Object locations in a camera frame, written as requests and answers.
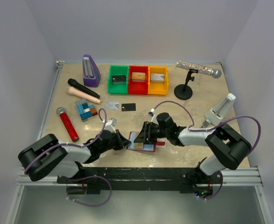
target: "red object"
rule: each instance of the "red object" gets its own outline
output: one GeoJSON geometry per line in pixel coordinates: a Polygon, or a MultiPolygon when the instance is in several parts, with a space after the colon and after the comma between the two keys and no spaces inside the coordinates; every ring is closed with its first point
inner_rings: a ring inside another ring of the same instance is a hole
{"type": "Polygon", "coordinates": [[[67,114],[65,112],[63,112],[63,113],[59,114],[59,116],[60,116],[68,134],[70,135],[71,140],[73,142],[78,141],[80,138],[79,138],[75,128],[73,127],[70,119],[68,118],[67,114]]]}
{"type": "Polygon", "coordinates": [[[147,66],[129,66],[128,72],[128,94],[147,95],[148,94],[148,67],[147,66]],[[133,72],[144,72],[146,74],[145,82],[133,82],[133,72]]]}

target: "wooden tabletop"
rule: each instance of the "wooden tabletop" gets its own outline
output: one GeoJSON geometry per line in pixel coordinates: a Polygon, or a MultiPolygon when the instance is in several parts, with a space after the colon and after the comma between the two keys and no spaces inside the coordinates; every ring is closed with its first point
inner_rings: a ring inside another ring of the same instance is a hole
{"type": "MultiPolygon", "coordinates": [[[[212,68],[221,69],[220,64],[207,65],[212,68]]],[[[140,96],[140,95],[110,95],[107,91],[107,80],[109,75],[109,64],[98,64],[102,78],[97,88],[92,88],[100,95],[102,103],[96,105],[97,111],[104,107],[106,101],[119,102],[117,111],[107,110],[108,119],[115,118],[117,120],[116,129],[128,138],[131,131],[140,131],[143,122],[149,121],[148,112],[154,108],[159,102],[164,100],[173,100],[185,106],[192,114],[195,127],[199,128],[205,120],[205,113],[220,100],[224,99],[229,93],[226,84],[225,76],[222,70],[222,76],[214,79],[203,74],[194,74],[195,81],[189,82],[189,86],[193,89],[193,96],[186,101],[179,100],[175,97],[173,91],[178,84],[183,84],[187,75],[187,70],[176,68],[175,65],[168,65],[169,72],[169,92],[167,96],[140,96]],[[136,111],[122,112],[122,103],[136,103],[136,111]]],[[[69,95],[66,92],[69,78],[77,80],[83,84],[83,69],[81,64],[65,64],[56,85],[56,92],[52,99],[50,112],[48,114],[48,122],[46,124],[45,134],[53,133],[62,141],[71,142],[71,139],[56,113],[58,107],[64,107],[66,112],[77,131],[80,140],[77,144],[82,144],[90,138],[94,138],[102,128],[98,116],[92,117],[85,122],[77,112],[75,102],[80,98],[69,95]]],[[[187,113],[179,106],[171,103],[165,103],[158,107],[156,114],[167,112],[170,114],[175,123],[179,126],[189,126],[191,120],[187,113]]],[[[235,112],[232,109],[228,113],[228,118],[234,117],[235,112]]],[[[236,120],[229,123],[235,130],[239,131],[239,126],[236,120]]],[[[185,146],[178,147],[171,145],[166,139],[165,146],[157,146],[155,153],[137,152],[127,149],[119,151],[109,150],[103,153],[100,158],[90,164],[84,166],[92,167],[194,167],[204,157],[212,155],[209,147],[203,146],[185,146]]],[[[250,167],[248,159],[245,158],[239,167],[250,167]]]]}

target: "purple object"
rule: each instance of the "purple object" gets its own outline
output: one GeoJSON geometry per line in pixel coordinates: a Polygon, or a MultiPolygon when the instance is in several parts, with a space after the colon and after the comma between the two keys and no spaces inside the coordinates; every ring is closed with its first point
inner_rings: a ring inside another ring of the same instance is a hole
{"type": "Polygon", "coordinates": [[[98,87],[100,82],[100,72],[90,55],[83,56],[83,73],[83,82],[85,86],[98,87]]]}

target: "gray wall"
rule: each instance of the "gray wall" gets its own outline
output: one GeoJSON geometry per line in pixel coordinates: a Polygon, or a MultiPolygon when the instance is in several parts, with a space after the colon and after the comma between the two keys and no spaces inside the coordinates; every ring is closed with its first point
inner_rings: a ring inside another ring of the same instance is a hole
{"type": "Polygon", "coordinates": [[[0,0],[0,224],[20,171],[18,153],[34,142],[55,62],[24,0],[0,0]]]}
{"type": "MultiPolygon", "coordinates": [[[[274,0],[259,0],[224,63],[229,90],[236,95],[238,115],[259,119],[262,135],[250,157],[258,165],[274,217],[274,0]]],[[[240,120],[242,133],[256,138],[254,122],[240,120]]]]}
{"type": "Polygon", "coordinates": [[[56,59],[223,61],[258,0],[26,0],[56,59]]]}

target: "white microphone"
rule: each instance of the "white microphone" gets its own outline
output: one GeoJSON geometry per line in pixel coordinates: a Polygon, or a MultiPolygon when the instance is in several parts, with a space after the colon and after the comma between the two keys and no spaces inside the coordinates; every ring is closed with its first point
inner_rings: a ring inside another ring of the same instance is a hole
{"type": "Polygon", "coordinates": [[[196,69],[198,70],[199,73],[209,75],[213,78],[220,78],[220,76],[222,75],[222,71],[220,69],[213,69],[200,64],[194,64],[194,63],[185,62],[182,60],[178,60],[176,62],[176,67],[181,69],[186,69],[186,70],[196,69]]]}

